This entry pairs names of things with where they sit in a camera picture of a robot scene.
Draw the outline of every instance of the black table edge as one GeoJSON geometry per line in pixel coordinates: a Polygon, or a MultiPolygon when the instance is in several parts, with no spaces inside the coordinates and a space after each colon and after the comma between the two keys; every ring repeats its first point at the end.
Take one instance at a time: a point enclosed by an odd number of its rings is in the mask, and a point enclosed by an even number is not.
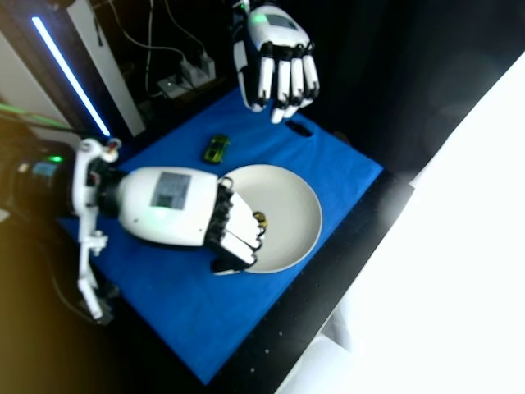
{"type": "Polygon", "coordinates": [[[383,171],[208,384],[210,392],[272,394],[373,251],[413,188],[383,171]]]}

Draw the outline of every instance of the small yellow object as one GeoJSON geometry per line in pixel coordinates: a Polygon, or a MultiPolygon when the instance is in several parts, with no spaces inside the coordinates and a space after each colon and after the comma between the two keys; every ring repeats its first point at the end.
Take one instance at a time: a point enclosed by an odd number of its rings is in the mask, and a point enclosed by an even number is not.
{"type": "Polygon", "coordinates": [[[253,217],[259,222],[259,226],[264,228],[268,227],[268,220],[266,220],[266,216],[264,216],[264,213],[256,212],[253,214],[253,217]]]}

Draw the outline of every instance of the green cable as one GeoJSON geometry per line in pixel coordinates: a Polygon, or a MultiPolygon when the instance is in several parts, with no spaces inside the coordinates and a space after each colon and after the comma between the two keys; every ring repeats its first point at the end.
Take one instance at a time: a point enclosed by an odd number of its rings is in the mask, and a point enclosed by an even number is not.
{"type": "Polygon", "coordinates": [[[12,112],[12,113],[15,113],[17,115],[22,115],[22,116],[25,116],[25,117],[30,117],[36,121],[39,121],[41,123],[44,123],[44,124],[47,124],[47,125],[50,125],[50,126],[57,126],[57,127],[65,127],[65,128],[69,128],[68,125],[60,122],[60,121],[55,121],[54,119],[51,119],[49,117],[45,117],[43,115],[39,115],[38,113],[32,113],[32,112],[28,112],[24,109],[21,109],[21,108],[17,108],[17,107],[13,107],[12,105],[9,105],[9,104],[5,104],[5,103],[0,103],[0,110],[2,111],[6,111],[6,112],[12,112]]]}

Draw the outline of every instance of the led light strip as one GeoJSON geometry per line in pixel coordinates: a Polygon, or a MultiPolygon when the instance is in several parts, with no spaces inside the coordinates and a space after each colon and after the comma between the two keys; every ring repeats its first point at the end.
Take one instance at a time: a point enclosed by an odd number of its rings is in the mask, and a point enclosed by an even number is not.
{"type": "Polygon", "coordinates": [[[106,125],[104,125],[102,118],[98,115],[97,110],[94,108],[87,94],[82,89],[82,86],[80,86],[80,83],[73,74],[73,71],[71,71],[70,67],[67,65],[66,59],[64,59],[64,57],[58,50],[57,45],[54,43],[53,39],[51,38],[51,35],[49,35],[48,30],[42,23],[42,20],[38,16],[32,17],[31,20],[33,21],[34,27],[36,27],[36,30],[39,31],[40,37],[42,37],[43,41],[48,46],[49,52],[51,52],[51,54],[57,61],[58,66],[60,66],[67,80],[69,80],[69,83],[71,84],[75,92],[78,94],[79,99],[89,111],[95,123],[97,123],[97,126],[100,129],[100,131],[104,135],[109,137],[111,135],[109,130],[107,129],[106,125]]]}

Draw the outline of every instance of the power strip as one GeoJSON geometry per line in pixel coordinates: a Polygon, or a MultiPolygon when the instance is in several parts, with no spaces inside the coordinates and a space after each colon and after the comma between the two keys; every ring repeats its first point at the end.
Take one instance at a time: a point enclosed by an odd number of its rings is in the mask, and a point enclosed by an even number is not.
{"type": "Polygon", "coordinates": [[[158,87],[170,99],[175,99],[189,90],[198,88],[215,79],[215,62],[206,53],[200,58],[201,67],[198,68],[189,62],[182,62],[180,69],[182,71],[182,81],[177,74],[168,76],[157,82],[158,87]]]}

